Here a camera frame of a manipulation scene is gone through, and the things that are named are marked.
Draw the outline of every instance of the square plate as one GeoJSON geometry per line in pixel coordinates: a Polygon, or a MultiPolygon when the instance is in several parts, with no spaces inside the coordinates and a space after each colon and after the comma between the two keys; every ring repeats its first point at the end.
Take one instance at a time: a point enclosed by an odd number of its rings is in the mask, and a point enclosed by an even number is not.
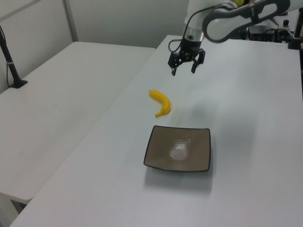
{"type": "Polygon", "coordinates": [[[155,125],[144,157],[144,165],[181,172],[208,171],[210,130],[155,125]]]}

